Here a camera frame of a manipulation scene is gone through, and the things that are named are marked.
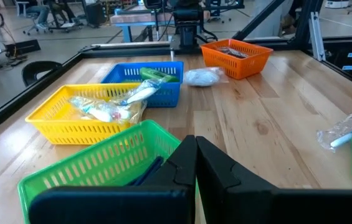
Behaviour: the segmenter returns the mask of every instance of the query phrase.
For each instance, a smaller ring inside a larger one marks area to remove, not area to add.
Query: desk
[[[176,59],[185,70],[204,66],[198,55]],[[0,223],[22,223],[17,183],[23,177],[85,148],[51,145],[25,117],[62,85],[98,83],[116,63],[158,60],[169,56],[82,60],[0,125]],[[182,85],[176,108],[147,109],[143,119],[179,139],[205,136],[278,187],[352,189],[350,146],[334,154],[316,141],[316,130],[350,113],[352,82],[290,51],[274,52],[261,75],[209,88]]]
[[[145,6],[135,6],[128,11],[141,11],[146,10]],[[132,42],[133,38],[131,35],[131,26],[149,26],[149,35],[152,35],[152,26],[155,26],[155,15],[150,13],[146,14],[121,14],[117,15],[117,11],[115,11],[115,15],[110,18],[111,24],[121,27],[123,31],[123,41],[124,42]],[[166,26],[168,24],[169,19],[171,18],[171,13],[159,13],[158,14],[158,25]],[[204,11],[204,20],[210,18],[210,12]],[[169,25],[174,24],[174,19],[170,20]]]

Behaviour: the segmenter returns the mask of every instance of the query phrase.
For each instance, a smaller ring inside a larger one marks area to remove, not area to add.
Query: toothbrush
[[[339,147],[341,145],[343,145],[344,143],[350,141],[352,137],[352,131],[348,134],[345,134],[344,136],[342,137],[339,137],[337,139],[335,139],[334,141],[331,142],[331,146],[332,147]]]
[[[165,82],[164,78],[151,78],[144,80],[135,90],[127,93],[128,98],[120,101],[121,106],[129,105],[137,101],[145,100],[160,89],[160,85]]]

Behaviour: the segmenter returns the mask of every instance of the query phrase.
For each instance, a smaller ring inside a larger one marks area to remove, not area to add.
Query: white plastic bag
[[[352,114],[331,129],[317,131],[317,140],[325,149],[335,152],[335,149],[350,141],[352,137]]]
[[[207,67],[187,71],[183,83],[191,86],[211,86],[227,80],[221,67]]]

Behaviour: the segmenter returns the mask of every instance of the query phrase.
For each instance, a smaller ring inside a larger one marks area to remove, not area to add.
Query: green basket
[[[18,192],[25,223],[29,205],[41,192],[61,185],[125,185],[157,156],[167,159],[179,145],[180,140],[146,120],[23,178]]]

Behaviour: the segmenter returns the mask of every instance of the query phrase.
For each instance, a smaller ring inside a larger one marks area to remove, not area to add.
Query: orange basket
[[[247,58],[237,58],[217,50],[219,47],[230,47],[246,55]],[[239,40],[227,39],[201,45],[203,58],[207,67],[223,67],[226,74],[235,79],[243,79],[260,73],[272,49],[248,44]]]

